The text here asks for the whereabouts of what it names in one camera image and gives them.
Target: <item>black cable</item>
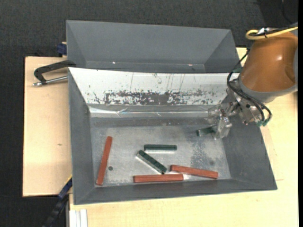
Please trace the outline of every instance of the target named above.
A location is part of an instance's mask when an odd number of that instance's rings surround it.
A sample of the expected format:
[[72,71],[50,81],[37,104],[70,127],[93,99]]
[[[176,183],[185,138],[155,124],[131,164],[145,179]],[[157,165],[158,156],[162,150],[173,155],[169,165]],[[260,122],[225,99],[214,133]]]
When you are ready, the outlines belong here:
[[264,116],[263,110],[260,108],[260,106],[259,106],[257,100],[254,99],[254,98],[252,98],[252,97],[250,97],[250,96],[248,96],[248,95],[247,95],[246,93],[244,93],[242,90],[238,90],[238,89],[234,88],[234,87],[230,84],[230,78],[231,78],[232,74],[233,74],[233,71],[230,72],[230,74],[229,74],[228,77],[227,77],[227,85],[228,85],[228,87],[229,87],[233,92],[235,92],[237,95],[239,95],[240,97],[242,97],[242,98],[244,98],[244,99],[246,99],[246,100],[252,102],[252,104],[254,104],[254,106],[255,106],[255,107],[258,109],[258,111],[260,112],[261,117],[262,117],[261,120],[262,120],[262,121],[265,121],[265,116]]
[[230,79],[232,74],[234,73],[233,71],[239,67],[239,65],[241,64],[241,62],[244,60],[244,58],[249,54],[250,49],[247,48],[247,51],[245,53],[245,55],[238,61],[238,63],[234,66],[234,69],[229,73],[228,77],[227,77],[227,86],[234,92],[236,93],[238,96],[248,100],[249,102],[251,102],[252,104],[254,104],[254,106],[258,109],[258,111],[261,114],[261,120],[264,122],[265,121],[265,116],[264,116],[264,112],[263,110],[265,109],[268,112],[268,118],[267,121],[269,121],[272,117],[272,113],[269,110],[269,108],[267,108],[262,102],[259,102],[258,100],[256,100],[255,98],[249,96],[248,94],[244,93],[241,89],[236,89],[234,86],[231,85],[230,83]]

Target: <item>red stick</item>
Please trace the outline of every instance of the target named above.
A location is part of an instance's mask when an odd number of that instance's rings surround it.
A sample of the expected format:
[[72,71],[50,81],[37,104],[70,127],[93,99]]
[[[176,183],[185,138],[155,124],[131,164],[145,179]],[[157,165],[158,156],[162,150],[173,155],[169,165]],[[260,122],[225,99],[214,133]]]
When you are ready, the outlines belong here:
[[104,176],[105,176],[105,170],[106,170],[106,167],[107,167],[107,160],[108,160],[108,157],[109,157],[109,151],[110,151],[110,147],[112,145],[112,141],[113,141],[113,137],[108,136],[106,138],[106,142],[105,142],[105,146],[104,146],[104,150],[103,150],[103,156],[102,156],[101,163],[100,163],[98,178],[97,178],[97,181],[96,181],[97,185],[102,185],[103,184],[103,180],[104,180]]
[[137,175],[134,183],[176,182],[183,181],[183,174]]
[[177,165],[171,165],[170,170],[174,171],[174,172],[180,172],[180,173],[188,174],[188,175],[210,177],[210,178],[214,178],[214,179],[217,179],[218,175],[219,175],[217,172],[213,172],[213,171],[197,169],[197,168],[192,168],[192,167],[186,167],[186,166],[177,166]]

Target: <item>cable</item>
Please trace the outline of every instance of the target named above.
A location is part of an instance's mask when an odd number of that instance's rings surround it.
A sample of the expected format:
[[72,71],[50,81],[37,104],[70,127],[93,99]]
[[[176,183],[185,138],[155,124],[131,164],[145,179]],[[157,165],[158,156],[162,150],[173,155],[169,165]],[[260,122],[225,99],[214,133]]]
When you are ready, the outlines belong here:
[[257,35],[258,30],[252,29],[245,34],[245,37],[249,40],[260,40],[260,39],[265,39],[265,38],[268,39],[268,38],[271,38],[271,37],[274,37],[277,35],[282,35],[284,33],[296,30],[296,29],[299,29],[299,26],[291,27],[291,28],[287,28],[287,29],[283,29],[283,30],[277,29],[277,30],[274,30],[274,32],[268,32],[268,33],[266,33],[266,34],[264,33],[262,35]]
[[[258,125],[263,125],[265,126],[269,120],[272,118],[272,113],[271,111],[261,102],[259,102],[258,100],[256,100],[255,98],[249,96],[248,94],[244,93],[241,89],[237,89],[235,88],[234,86],[231,85],[231,76],[232,74],[235,72],[235,68],[238,67],[241,63],[242,60],[244,60],[244,58],[249,54],[250,52],[250,49],[247,48],[247,52],[245,53],[245,55],[238,61],[238,63],[234,66],[234,69],[229,73],[228,77],[227,77],[227,86],[234,92],[236,93],[238,96],[248,100],[249,102],[251,102],[257,109],[258,111],[260,112],[261,114],[261,121],[258,123]],[[264,116],[264,112],[263,110],[266,110],[268,112],[268,117],[267,119],[265,119],[265,116]]]

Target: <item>gray panel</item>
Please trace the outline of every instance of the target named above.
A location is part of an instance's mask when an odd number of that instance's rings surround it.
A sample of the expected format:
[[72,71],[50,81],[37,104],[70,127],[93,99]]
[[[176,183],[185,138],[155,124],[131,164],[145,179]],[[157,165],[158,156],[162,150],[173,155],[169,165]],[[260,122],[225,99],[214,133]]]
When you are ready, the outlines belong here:
[[91,165],[91,141],[89,130],[89,111],[84,99],[68,72],[71,155],[73,192],[75,201],[81,199],[94,186],[94,176]]
[[[80,67],[118,70],[127,67],[128,71],[142,72],[229,72],[238,61],[228,29],[71,20],[66,24],[68,59]],[[209,66],[204,71],[206,62]],[[188,64],[197,67],[175,70],[174,65]]]

